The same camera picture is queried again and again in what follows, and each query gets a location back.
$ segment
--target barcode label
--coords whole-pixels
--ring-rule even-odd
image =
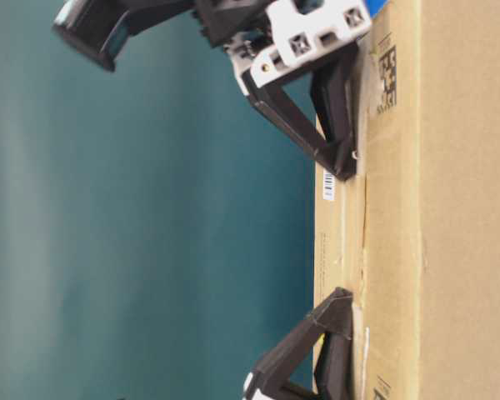
[[[326,170],[324,170],[322,197],[329,202],[335,201],[335,177]]]

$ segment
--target cardboard box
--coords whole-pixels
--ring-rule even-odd
[[[359,173],[332,192],[317,167],[315,191],[315,303],[354,292],[354,398],[498,400],[500,0],[391,1],[356,82]]]

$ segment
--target teal wall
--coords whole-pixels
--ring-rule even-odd
[[[189,16],[111,75],[62,4],[0,1],[0,400],[240,398],[312,306],[313,165]]]

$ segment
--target square hole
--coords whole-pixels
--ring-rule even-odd
[[[344,19],[347,21],[347,25],[350,28],[357,28],[359,25],[365,22],[361,10],[357,7],[350,8],[344,13]]]
[[[337,39],[337,35],[335,34],[335,32],[328,32],[328,33],[323,34],[320,37],[320,42],[322,43],[322,45],[324,47],[327,47],[327,46],[329,46],[331,44],[334,44],[338,40],[339,39]]]
[[[291,37],[289,39],[289,44],[291,45],[291,49],[294,51],[294,54],[297,57],[300,57],[304,53],[307,53],[309,50],[311,50],[308,37],[305,33],[300,33],[297,36]]]
[[[280,53],[278,51],[271,54],[271,59],[277,71],[282,71],[283,69],[287,68],[287,65],[285,65],[285,62],[283,62],[282,56],[280,56]]]

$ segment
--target black plastic bracket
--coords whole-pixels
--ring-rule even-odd
[[[249,70],[242,75],[253,107],[341,180],[356,173],[356,135],[350,123],[347,85],[357,54],[358,45],[353,42],[263,87],[256,86]],[[324,137],[283,90],[285,84],[311,71],[311,97]]]
[[[274,0],[196,0],[202,34],[212,47],[229,41],[247,30]]]
[[[113,72],[128,37],[193,7],[193,0],[69,0],[53,29],[81,54]]]
[[[353,295],[337,288],[309,313],[248,375],[246,400],[348,400]],[[324,336],[315,368],[318,393],[289,382],[296,367]]]

